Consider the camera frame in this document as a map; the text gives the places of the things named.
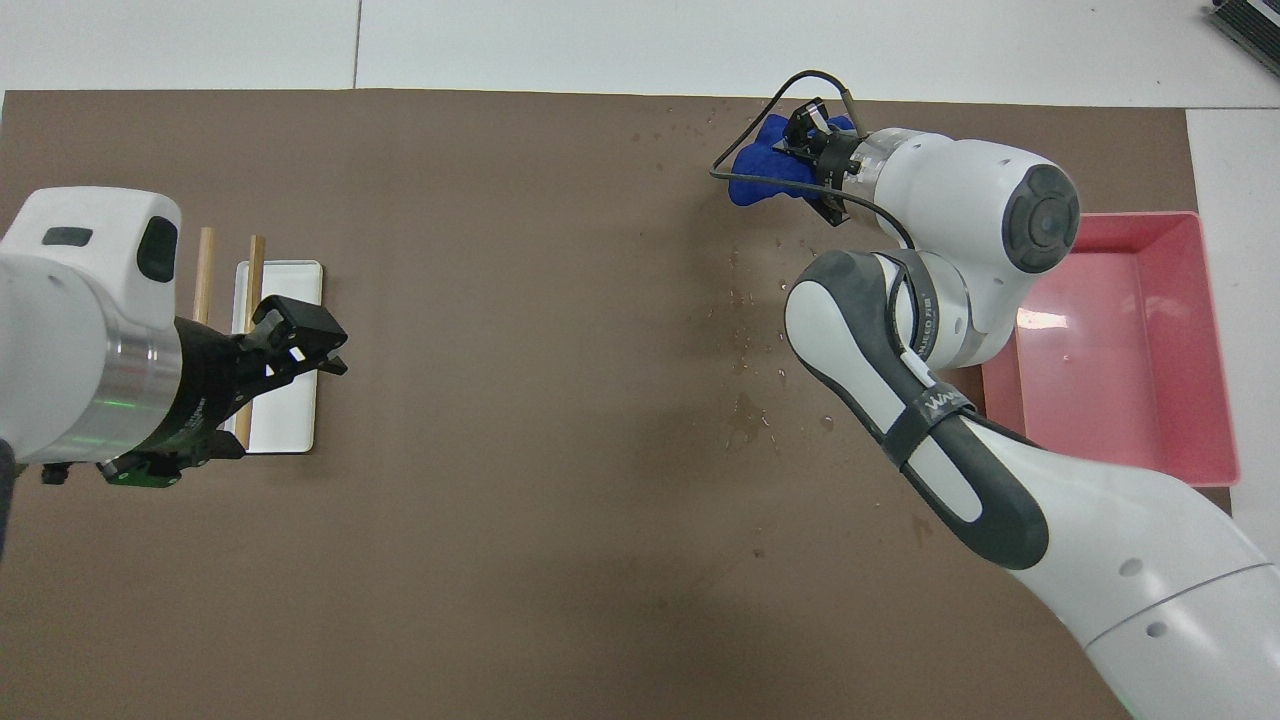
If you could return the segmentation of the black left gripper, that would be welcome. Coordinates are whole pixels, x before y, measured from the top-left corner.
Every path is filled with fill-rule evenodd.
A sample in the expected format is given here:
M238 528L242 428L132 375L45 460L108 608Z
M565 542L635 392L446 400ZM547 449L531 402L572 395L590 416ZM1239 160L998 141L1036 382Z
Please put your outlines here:
M321 305L287 296L262 299L251 315L250 334L224 334L205 324L175 320L180 343L180 378L175 397L157 428L142 445L100 465L114 486L169 488L184 470L214 459L237 460L244 446L221 424L270 386L289 386L311 372L344 375L349 369L337 354L348 333ZM303 351L320 351L307 356Z

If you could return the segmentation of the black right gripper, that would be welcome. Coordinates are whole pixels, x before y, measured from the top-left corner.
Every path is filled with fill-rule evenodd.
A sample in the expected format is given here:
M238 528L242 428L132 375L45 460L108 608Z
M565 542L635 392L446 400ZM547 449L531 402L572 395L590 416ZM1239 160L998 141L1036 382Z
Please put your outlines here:
M829 224L840 225L849 219L845 200L832 195L844 192L845 176L852 168L860 167L852 159L861 138L856 132L831 132L826 101L814 97L796 108L787 120L787 145L790 155L800 159L814 159L815 182L824 188L812 201L812 206Z

